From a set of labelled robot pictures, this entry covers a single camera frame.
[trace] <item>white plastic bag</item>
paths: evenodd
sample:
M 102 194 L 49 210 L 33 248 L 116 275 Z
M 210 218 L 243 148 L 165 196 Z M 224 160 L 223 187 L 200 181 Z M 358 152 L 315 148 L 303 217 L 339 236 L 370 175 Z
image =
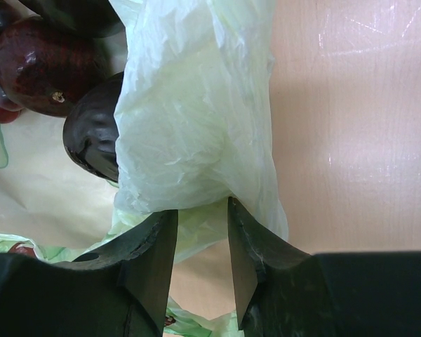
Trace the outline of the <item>white plastic bag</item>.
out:
M 148 214 L 205 206 L 233 194 L 286 239 L 268 90 L 275 1 L 111 3 L 128 38 L 115 112 L 115 207 Z

